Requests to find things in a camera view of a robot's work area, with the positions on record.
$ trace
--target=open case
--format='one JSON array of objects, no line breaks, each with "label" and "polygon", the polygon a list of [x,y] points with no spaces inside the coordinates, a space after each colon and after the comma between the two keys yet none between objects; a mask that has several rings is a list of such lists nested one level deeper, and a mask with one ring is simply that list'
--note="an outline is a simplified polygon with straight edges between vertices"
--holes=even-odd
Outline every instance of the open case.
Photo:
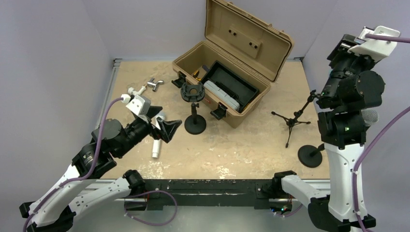
[{"label": "open case", "polygon": [[[239,78],[243,86],[250,86],[244,99],[237,101],[238,107],[227,102],[209,86],[205,85],[206,95],[202,101],[211,109],[211,114],[218,120],[223,119],[233,128],[238,127],[261,102],[270,90],[280,70],[293,48],[293,40],[283,31],[276,30],[272,24],[248,14],[231,2],[208,0],[206,4],[205,41],[199,42],[191,50],[173,62],[173,69],[179,79],[174,85],[181,87],[184,82],[197,84],[199,81],[212,80],[203,67],[214,72],[219,65]],[[218,89],[235,99],[241,99],[230,88],[215,83]]]}]

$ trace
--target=white tube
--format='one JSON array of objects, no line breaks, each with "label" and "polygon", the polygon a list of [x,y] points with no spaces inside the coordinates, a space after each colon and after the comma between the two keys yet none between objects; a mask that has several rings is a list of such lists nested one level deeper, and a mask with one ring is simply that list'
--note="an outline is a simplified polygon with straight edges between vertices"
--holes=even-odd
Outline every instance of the white tube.
[{"label": "white tube", "polygon": [[[155,116],[155,126],[160,129],[160,125],[158,124],[157,118],[160,117],[162,120],[165,120],[165,113],[163,111],[159,112]],[[160,148],[161,148],[161,139],[155,140],[152,145],[152,158],[153,159],[158,159],[158,156],[160,154]]]},{"label": "white tube", "polygon": [[145,90],[146,90],[146,85],[141,86],[141,89],[139,91],[136,91],[134,88],[130,87],[128,89],[128,94],[141,95]]}]

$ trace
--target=case latch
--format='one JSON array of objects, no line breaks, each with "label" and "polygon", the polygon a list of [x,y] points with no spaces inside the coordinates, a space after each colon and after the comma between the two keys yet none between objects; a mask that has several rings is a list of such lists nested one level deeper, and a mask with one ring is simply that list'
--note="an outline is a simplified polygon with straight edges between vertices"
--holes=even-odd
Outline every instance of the case latch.
[{"label": "case latch", "polygon": [[187,77],[185,74],[183,74],[181,71],[178,72],[178,79],[172,80],[172,84],[174,86],[181,88],[182,85],[186,82],[185,77]]},{"label": "case latch", "polygon": [[221,120],[224,117],[226,117],[226,106],[224,106],[222,103],[218,103],[218,107],[216,110],[211,111],[212,116],[214,116],[216,119]]}]

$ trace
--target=plywood tabletop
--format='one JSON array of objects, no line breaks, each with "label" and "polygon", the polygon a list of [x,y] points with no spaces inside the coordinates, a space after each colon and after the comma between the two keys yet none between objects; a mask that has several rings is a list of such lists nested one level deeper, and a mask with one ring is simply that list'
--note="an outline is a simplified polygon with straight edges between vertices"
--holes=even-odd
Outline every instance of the plywood tabletop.
[{"label": "plywood tabletop", "polygon": [[[142,95],[151,100],[151,105],[163,107],[166,120],[184,121],[190,115],[190,104],[182,100],[180,90],[171,83],[176,79],[171,62],[121,62],[112,99],[126,93],[129,87],[139,90],[151,77],[164,80],[165,84],[159,86],[157,92],[148,88]],[[158,159],[151,157],[153,139],[148,136],[122,159],[116,159],[117,167],[103,178],[116,179],[129,169],[136,169],[143,178],[151,179],[270,179],[274,173],[287,170],[295,171],[304,179],[329,178],[325,152],[322,152],[322,164],[314,169],[303,166],[297,158],[301,146],[321,144],[313,104],[299,118],[312,123],[293,128],[288,148],[285,148],[289,133],[286,123],[271,114],[276,111],[293,116],[293,112],[306,103],[309,88],[302,64],[286,62],[280,77],[271,85],[260,105],[238,128],[216,120],[210,109],[200,103],[198,114],[207,123],[202,134],[188,134],[181,125],[170,143],[162,143]],[[123,126],[133,121],[131,112],[120,102],[114,104],[108,118],[118,119]]]}]

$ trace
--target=lid panel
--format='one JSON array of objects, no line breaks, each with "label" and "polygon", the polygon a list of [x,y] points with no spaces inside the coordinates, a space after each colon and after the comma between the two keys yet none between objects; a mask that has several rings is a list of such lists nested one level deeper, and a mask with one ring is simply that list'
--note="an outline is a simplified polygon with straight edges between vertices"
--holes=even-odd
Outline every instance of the lid panel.
[{"label": "lid panel", "polygon": [[223,0],[208,0],[205,37],[275,81],[293,48],[292,39]]}]

